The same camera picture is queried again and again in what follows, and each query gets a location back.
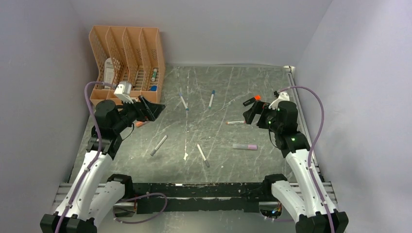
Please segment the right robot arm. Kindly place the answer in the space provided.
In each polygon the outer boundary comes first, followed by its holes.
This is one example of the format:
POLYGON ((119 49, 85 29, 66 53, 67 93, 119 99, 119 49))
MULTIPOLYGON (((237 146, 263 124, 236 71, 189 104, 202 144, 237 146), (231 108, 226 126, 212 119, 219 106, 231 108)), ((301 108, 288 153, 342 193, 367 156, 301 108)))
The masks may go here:
POLYGON ((343 233, 349 223, 348 216, 338 210, 322 184, 308 140, 297 129, 296 104, 283 100, 271 107, 257 100, 243 113, 245 122, 251 124, 257 114, 260 115, 257 126, 274 133, 273 142, 291 167, 301 191, 298 195, 284 175, 274 174, 265 177, 263 197, 280 201, 293 218, 298 233, 343 233))

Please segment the white marker orange end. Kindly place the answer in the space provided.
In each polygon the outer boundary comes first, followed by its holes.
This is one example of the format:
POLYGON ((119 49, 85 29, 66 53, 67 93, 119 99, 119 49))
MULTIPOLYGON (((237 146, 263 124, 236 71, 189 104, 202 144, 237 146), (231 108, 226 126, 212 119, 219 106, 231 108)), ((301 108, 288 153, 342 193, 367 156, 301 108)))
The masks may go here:
POLYGON ((226 122, 227 125, 236 125, 236 124, 246 124, 244 120, 239 120, 239 121, 228 121, 226 122))

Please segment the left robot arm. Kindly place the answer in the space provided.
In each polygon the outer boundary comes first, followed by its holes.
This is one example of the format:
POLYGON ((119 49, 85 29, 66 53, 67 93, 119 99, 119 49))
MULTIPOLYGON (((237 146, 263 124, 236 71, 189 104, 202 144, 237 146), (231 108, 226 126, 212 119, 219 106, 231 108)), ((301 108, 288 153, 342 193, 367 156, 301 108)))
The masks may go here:
POLYGON ((113 174, 97 194, 108 165, 114 160, 123 139, 121 133, 136 121, 155 121, 165 109, 143 96, 138 101, 117 105, 103 100, 92 109, 94 127, 86 147, 83 165, 66 197, 53 214, 40 221, 44 233, 95 233, 113 205, 130 201, 135 194, 131 176, 113 174))

